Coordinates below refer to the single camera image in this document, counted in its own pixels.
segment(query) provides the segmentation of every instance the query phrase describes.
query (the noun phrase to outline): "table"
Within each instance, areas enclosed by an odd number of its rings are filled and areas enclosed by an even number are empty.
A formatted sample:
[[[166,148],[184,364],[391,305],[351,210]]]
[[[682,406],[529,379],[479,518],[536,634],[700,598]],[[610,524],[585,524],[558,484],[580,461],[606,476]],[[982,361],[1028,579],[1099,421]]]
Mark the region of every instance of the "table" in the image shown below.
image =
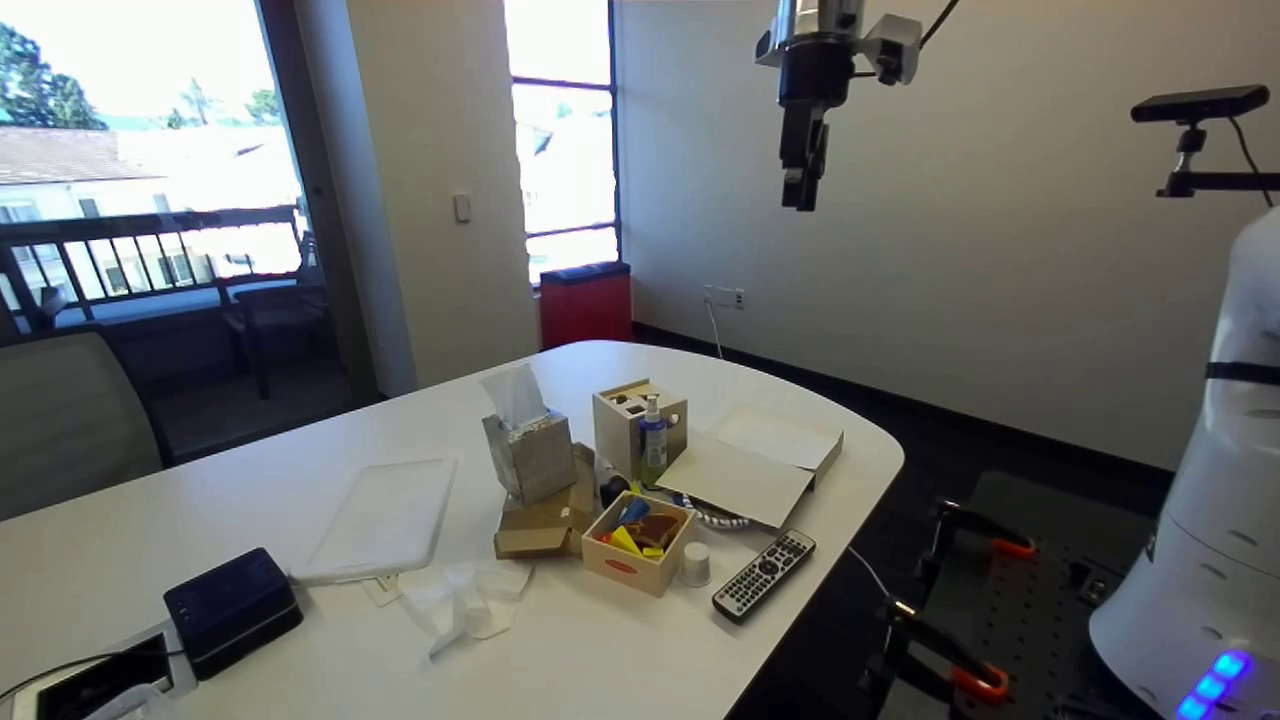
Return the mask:
[[[305,624],[211,677],[173,718],[724,718],[773,655],[843,546],[903,464],[864,415],[712,355],[648,343],[563,343],[529,355],[548,409],[591,444],[591,393],[648,378],[686,396],[691,432],[734,409],[825,415],[843,429],[834,464],[795,507],[815,558],[745,630],[712,614],[712,590],[766,546],[765,531],[706,531],[706,584],[644,598],[580,561],[536,561],[516,624],[426,659],[420,624],[363,584],[305,590]],[[479,415],[479,378],[420,390],[347,415],[205,455],[72,503],[0,524],[0,687],[114,648],[162,624],[159,598],[265,546],[301,569],[347,484],[367,464],[453,461],[453,495],[433,563],[493,558],[504,503]]]

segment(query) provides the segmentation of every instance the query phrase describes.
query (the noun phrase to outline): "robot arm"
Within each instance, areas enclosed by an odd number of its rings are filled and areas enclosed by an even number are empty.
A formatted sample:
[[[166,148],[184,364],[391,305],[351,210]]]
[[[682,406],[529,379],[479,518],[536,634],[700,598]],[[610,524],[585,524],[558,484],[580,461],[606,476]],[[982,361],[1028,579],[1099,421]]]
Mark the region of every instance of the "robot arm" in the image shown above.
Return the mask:
[[[779,166],[783,210],[810,212],[815,183],[828,166],[828,110],[846,100],[857,74],[850,56],[870,61],[879,85],[907,85],[921,56],[921,26],[884,17],[860,36],[864,0],[779,0],[773,30],[755,43],[755,66],[779,67]]]

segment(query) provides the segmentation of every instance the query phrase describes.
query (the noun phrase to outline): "white paper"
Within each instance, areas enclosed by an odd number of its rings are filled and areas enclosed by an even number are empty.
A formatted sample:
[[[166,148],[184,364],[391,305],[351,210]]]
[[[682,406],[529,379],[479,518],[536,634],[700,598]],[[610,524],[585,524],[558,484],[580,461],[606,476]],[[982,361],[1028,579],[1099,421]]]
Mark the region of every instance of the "white paper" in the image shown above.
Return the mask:
[[[783,527],[834,449],[840,429],[745,409],[712,432],[691,432],[661,488]]]
[[[661,476],[661,488],[706,500],[724,513],[779,527],[798,503],[810,471],[752,455],[721,436],[691,436],[677,464]]]
[[[360,579],[424,563],[447,484],[447,461],[363,468],[301,579]]]
[[[426,635],[426,659],[441,659],[447,648],[508,634],[529,579],[532,569],[508,561],[413,573],[413,579],[405,579],[405,606]]]
[[[795,464],[808,471],[825,468],[825,461],[840,444],[840,429],[828,429],[808,415],[776,415],[776,414],[761,414],[761,409],[733,414],[724,423],[712,429],[712,436],[721,436],[745,453],[766,455],[776,464]]]

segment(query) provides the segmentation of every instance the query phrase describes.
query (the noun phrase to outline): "blue object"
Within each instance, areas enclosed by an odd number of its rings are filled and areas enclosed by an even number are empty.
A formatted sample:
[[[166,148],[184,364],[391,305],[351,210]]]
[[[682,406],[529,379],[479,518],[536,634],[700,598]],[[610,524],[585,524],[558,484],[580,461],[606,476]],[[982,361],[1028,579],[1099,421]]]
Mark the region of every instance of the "blue object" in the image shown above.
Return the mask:
[[[1216,677],[1201,677],[1194,696],[1208,701],[1208,704],[1216,704],[1216,701],[1228,696],[1228,684],[1216,680]]]
[[[1223,651],[1223,655],[1216,655],[1212,672],[1218,680],[1235,680],[1242,672],[1242,665],[1249,665],[1242,651]]]
[[[1179,720],[1203,720],[1249,672],[1242,651],[1218,651],[1212,669],[1194,680],[1193,696],[1175,709]]]
[[[1208,718],[1208,704],[1187,696],[1179,709],[1175,709],[1179,720],[1203,720]]]

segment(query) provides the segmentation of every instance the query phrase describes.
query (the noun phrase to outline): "office chair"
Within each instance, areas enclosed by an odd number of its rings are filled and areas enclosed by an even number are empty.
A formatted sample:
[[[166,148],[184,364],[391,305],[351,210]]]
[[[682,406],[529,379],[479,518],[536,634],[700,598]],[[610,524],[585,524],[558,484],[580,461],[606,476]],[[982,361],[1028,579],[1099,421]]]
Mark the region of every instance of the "office chair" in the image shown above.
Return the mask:
[[[162,468],[96,330],[0,343],[0,519]]]

